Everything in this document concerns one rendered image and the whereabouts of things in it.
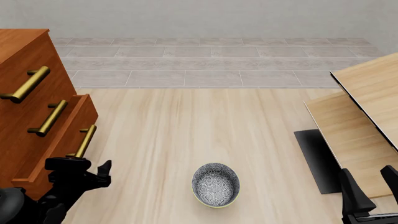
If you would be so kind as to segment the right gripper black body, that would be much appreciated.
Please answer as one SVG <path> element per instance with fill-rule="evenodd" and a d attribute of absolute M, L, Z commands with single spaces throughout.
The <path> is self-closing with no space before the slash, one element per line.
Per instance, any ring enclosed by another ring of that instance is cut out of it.
<path fill-rule="evenodd" d="M 370 214 L 373 208 L 343 208 L 343 224 L 398 224 L 398 212 Z"/>

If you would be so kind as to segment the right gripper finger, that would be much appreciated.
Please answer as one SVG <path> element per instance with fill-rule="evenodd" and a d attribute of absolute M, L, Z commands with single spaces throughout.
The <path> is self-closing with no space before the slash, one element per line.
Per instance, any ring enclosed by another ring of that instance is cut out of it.
<path fill-rule="evenodd" d="M 348 169 L 341 169 L 338 174 L 343 196 L 342 214 L 370 212 L 376 205 L 356 183 Z"/>
<path fill-rule="evenodd" d="M 380 172 L 398 204 L 398 171 L 388 165 L 383 167 Z"/>

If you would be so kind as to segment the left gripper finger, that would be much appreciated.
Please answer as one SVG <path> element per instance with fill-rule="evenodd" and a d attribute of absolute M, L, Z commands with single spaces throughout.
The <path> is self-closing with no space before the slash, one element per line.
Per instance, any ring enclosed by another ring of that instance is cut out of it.
<path fill-rule="evenodd" d="M 102 166 L 97 167 L 97 176 L 101 184 L 111 184 L 110 170 L 112 161 L 107 160 Z"/>

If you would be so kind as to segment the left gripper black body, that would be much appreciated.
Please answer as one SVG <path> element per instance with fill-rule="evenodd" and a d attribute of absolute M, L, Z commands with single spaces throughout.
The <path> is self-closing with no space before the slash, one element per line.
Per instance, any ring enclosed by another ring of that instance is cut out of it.
<path fill-rule="evenodd" d="M 52 190 L 58 194 L 80 194 L 99 188 L 107 188 L 111 184 L 111 176 L 88 171 L 67 173 L 53 171 L 49 174 L 49 182 L 53 183 Z"/>

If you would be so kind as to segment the red-brown wooden cabinet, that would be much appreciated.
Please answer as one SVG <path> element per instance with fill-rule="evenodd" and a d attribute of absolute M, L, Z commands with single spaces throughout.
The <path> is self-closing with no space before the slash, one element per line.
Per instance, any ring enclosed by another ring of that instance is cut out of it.
<path fill-rule="evenodd" d="M 52 188 L 45 160 L 83 152 L 97 118 L 47 29 L 0 29 L 0 188 L 41 198 Z"/>

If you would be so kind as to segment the flat black plate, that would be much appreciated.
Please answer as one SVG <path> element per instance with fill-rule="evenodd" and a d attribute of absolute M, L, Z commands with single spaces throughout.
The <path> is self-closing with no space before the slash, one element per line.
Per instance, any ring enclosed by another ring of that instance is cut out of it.
<path fill-rule="evenodd" d="M 321 194 L 341 192 L 338 173 L 341 170 L 321 132 L 317 129 L 294 132 L 303 156 Z"/>

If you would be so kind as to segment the pale wood two-tier shelf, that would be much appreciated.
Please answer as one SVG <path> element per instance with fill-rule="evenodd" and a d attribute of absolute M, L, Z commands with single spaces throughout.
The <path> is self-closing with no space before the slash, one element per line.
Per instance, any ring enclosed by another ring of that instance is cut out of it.
<path fill-rule="evenodd" d="M 380 170 L 398 170 L 398 53 L 330 76 L 342 89 L 304 104 L 338 165 L 369 198 L 392 195 Z"/>

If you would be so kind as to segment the grey patterned bowl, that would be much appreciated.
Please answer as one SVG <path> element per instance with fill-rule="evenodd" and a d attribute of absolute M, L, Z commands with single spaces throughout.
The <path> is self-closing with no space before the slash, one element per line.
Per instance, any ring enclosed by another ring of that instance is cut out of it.
<path fill-rule="evenodd" d="M 224 164 L 205 164 L 193 174 L 192 192 L 195 198 L 207 207 L 225 208 L 239 195 L 239 177 L 233 169 Z"/>

